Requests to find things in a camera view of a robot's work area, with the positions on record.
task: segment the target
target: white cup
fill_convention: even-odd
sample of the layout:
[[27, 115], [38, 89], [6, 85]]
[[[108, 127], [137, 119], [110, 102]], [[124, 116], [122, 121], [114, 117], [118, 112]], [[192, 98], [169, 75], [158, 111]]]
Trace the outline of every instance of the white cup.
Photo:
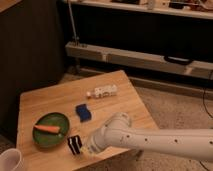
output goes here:
[[10, 148], [0, 155], [0, 171], [26, 171], [26, 165], [21, 152]]

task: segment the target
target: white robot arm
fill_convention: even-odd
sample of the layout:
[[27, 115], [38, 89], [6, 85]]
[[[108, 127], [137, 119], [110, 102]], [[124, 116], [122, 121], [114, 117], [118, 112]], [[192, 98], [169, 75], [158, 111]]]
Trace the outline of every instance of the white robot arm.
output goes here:
[[130, 128], [126, 113], [117, 113], [84, 144], [90, 153], [109, 146], [171, 154], [199, 161], [213, 161], [213, 130], [147, 130]]

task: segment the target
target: wall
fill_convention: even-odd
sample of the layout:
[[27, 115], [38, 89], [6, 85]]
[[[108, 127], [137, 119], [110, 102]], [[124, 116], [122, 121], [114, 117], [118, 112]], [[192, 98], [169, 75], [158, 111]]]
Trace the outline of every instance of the wall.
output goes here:
[[56, 0], [23, 0], [0, 13], [0, 133], [15, 142], [19, 95], [64, 72]]

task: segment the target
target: orange carrot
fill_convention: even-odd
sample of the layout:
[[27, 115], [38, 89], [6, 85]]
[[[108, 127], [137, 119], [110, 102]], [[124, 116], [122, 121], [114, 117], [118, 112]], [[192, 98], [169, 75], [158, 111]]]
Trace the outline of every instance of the orange carrot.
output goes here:
[[59, 126], [50, 126], [50, 125], [34, 125], [34, 127], [38, 130], [58, 134], [60, 127]]

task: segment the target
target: green plate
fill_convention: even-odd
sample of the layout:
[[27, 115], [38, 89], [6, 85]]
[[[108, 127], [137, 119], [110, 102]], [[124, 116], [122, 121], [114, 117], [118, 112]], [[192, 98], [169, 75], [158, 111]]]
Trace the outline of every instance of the green plate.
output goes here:
[[52, 134], [33, 128], [33, 140], [37, 145], [43, 148], [49, 148], [60, 144], [70, 129], [68, 118], [64, 114], [57, 112], [49, 113], [43, 116], [37, 121], [36, 125], [51, 125], [60, 127], [58, 134]]

